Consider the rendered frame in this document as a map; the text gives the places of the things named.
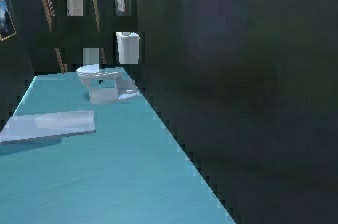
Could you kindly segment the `white bin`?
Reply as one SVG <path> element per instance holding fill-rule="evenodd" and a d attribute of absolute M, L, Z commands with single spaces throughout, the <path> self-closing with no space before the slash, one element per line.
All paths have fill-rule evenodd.
<path fill-rule="evenodd" d="M 116 37 L 119 63 L 138 64 L 140 36 L 134 32 L 117 32 Z"/>

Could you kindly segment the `pale grey square panel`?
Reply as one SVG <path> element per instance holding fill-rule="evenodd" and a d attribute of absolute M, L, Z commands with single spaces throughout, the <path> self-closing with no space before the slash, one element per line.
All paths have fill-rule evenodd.
<path fill-rule="evenodd" d="M 84 48 L 83 49 L 83 64 L 91 65 L 100 62 L 100 53 L 98 48 Z"/>

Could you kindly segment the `dark framed white picture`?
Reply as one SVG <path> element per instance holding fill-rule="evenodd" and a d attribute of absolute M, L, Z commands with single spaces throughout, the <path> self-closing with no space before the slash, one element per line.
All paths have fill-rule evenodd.
<path fill-rule="evenodd" d="M 115 0 L 115 12 L 117 16 L 129 16 L 131 12 L 131 0 Z"/>

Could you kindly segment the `pale grey floor mat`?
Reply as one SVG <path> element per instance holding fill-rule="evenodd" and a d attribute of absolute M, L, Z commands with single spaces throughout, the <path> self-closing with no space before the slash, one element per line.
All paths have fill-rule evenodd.
<path fill-rule="evenodd" d="M 93 110 L 15 115 L 0 131 L 0 145 L 95 132 Z"/>

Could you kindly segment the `wooden framed mirror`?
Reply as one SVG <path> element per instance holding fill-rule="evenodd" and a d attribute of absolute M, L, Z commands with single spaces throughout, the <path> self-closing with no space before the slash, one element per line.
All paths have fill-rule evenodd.
<path fill-rule="evenodd" d="M 48 29 L 56 32 L 58 25 L 98 31 L 98 0 L 41 0 Z"/>

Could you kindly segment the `gold framed blue picture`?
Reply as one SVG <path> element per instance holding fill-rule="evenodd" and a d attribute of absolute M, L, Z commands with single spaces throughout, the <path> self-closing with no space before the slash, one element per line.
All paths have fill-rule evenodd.
<path fill-rule="evenodd" d="M 16 29 L 6 0 L 0 0 L 0 40 L 7 40 L 15 34 Z"/>

